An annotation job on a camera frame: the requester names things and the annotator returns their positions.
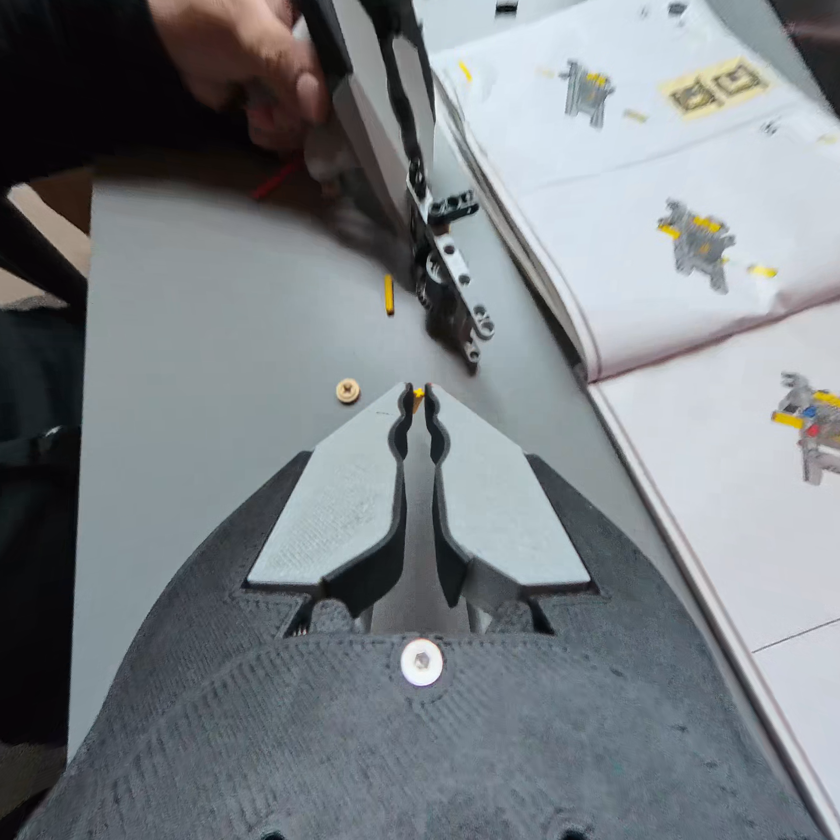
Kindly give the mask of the white lego instruction booklet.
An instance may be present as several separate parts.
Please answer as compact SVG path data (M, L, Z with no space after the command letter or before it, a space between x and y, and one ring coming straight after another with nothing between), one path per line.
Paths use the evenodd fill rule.
M582 2L430 60L488 215L838 838L838 118L706 2Z

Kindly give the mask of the person's left forearm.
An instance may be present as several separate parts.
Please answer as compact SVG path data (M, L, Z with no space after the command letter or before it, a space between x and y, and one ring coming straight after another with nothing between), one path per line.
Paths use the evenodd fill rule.
M1 2L2 188L181 144L200 118L147 2Z

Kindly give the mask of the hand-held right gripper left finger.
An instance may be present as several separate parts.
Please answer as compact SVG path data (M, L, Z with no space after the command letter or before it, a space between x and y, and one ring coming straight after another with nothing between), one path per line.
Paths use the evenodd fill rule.
M414 390L398 383L307 453L247 586L369 612L403 572Z

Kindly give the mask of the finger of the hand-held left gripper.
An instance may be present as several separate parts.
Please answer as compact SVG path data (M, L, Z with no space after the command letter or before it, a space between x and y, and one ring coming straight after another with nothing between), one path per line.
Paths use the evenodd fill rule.
M384 45L388 35L403 34L424 61L413 3L344 1L333 2L333 9L347 64L333 103L383 224L407 230L406 184L403 191L389 191L384 180Z
M427 88L426 62L403 34L387 36L384 61L384 180L389 191L403 191L416 154L426 175L434 168L434 90Z

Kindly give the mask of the black chair frame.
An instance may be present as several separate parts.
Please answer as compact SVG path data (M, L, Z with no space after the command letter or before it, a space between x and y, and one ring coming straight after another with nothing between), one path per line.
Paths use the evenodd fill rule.
M87 279L8 195L1 199L1 267L66 303L74 316L81 318L87 314Z

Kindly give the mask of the red lego axle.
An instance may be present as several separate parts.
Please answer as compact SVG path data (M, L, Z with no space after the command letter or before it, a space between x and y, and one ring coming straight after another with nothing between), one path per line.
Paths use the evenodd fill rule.
M279 189L295 174L302 171L305 161L302 154L295 154L286 158L280 168L260 183L250 194L256 202L263 202L277 193Z

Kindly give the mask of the person's black clothing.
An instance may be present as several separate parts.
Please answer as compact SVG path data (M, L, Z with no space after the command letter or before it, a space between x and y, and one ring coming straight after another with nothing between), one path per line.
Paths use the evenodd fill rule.
M67 744L85 330L1 315L1 738Z

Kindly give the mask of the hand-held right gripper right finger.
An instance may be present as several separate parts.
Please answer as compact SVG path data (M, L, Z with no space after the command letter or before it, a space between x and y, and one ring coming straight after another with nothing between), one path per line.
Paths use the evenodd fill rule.
M425 386L437 578L446 603L498 608L584 592L592 578L523 449Z

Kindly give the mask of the person's left hand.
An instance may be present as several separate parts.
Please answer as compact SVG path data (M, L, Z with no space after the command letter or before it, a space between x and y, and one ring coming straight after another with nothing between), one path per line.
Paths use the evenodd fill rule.
M186 88L203 105L225 109L245 93L250 139L266 151L302 147L329 115L330 98L311 42L293 29L288 1L153 1L150 15Z

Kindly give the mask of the grey lego gear frame assembly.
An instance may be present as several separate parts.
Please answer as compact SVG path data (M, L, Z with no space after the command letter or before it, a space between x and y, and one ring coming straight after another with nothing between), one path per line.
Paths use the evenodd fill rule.
M479 203L471 189L435 196L418 156L410 160L406 194L415 293L426 313L426 331L457 352L473 375L481 358L479 343L489 341L496 327L451 228L474 216Z

